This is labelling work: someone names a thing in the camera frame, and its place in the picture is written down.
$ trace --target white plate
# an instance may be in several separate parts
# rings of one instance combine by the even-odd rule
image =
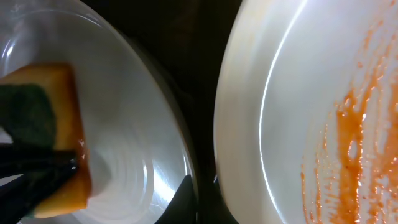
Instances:
[[[343,100],[350,81],[359,87],[364,72],[357,72],[358,62],[366,67],[370,52],[389,43],[398,25],[397,5],[390,8],[391,2],[242,3],[218,83],[214,136],[221,191],[239,223],[306,223],[301,165],[309,176],[306,194],[312,197],[316,182],[310,168],[322,139],[319,132],[329,112],[334,116],[334,104]],[[368,31],[381,20],[384,25],[365,52]],[[396,65],[388,63],[386,76]],[[336,145],[335,138],[330,142]],[[329,223],[330,209],[323,200],[321,205],[323,223]],[[315,215],[314,204],[307,208],[307,215],[309,210]],[[361,223],[367,219],[365,208]],[[393,213],[389,221],[396,222]]]
[[[75,69],[93,196],[49,223],[154,223],[193,174],[162,90],[129,44],[75,0],[0,2],[0,77],[30,63]]]

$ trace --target food stain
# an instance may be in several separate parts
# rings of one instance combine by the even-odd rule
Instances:
[[[364,39],[364,49],[369,50],[372,37],[383,25],[383,20],[379,20],[377,25],[372,26],[366,33]],[[387,74],[388,63],[390,59],[398,60],[398,55],[392,52],[396,50],[396,35],[392,34],[388,40],[382,39],[366,68],[366,73],[360,88],[357,90],[351,82],[348,93],[343,101],[335,105],[332,111],[336,118],[336,159],[338,160],[337,170],[330,167],[329,161],[326,163],[326,169],[329,170],[328,177],[320,176],[320,162],[328,159],[328,149],[326,142],[328,140],[326,132],[329,123],[325,125],[324,137],[322,139],[322,152],[317,149],[315,154],[315,168],[313,176],[315,178],[316,197],[314,204],[315,215],[312,209],[306,205],[305,195],[305,173],[302,166],[302,198],[305,221],[316,224],[323,224],[322,203],[327,205],[328,221],[333,224],[347,223],[389,223],[398,222],[398,72]],[[364,67],[362,62],[357,62],[356,68],[360,70]],[[390,79],[387,85],[390,90],[387,95],[384,94],[382,81]],[[382,108],[382,97],[388,97],[389,101]],[[376,127],[373,132],[373,144],[369,152],[365,155],[365,121],[368,116],[369,104],[371,99],[376,99]],[[386,115],[382,116],[381,110],[386,110]],[[379,134],[386,136],[383,142],[378,142]],[[364,169],[370,170],[367,185],[363,177]],[[321,189],[321,181],[326,181],[326,185]],[[337,192],[333,191],[332,181],[336,183]]]

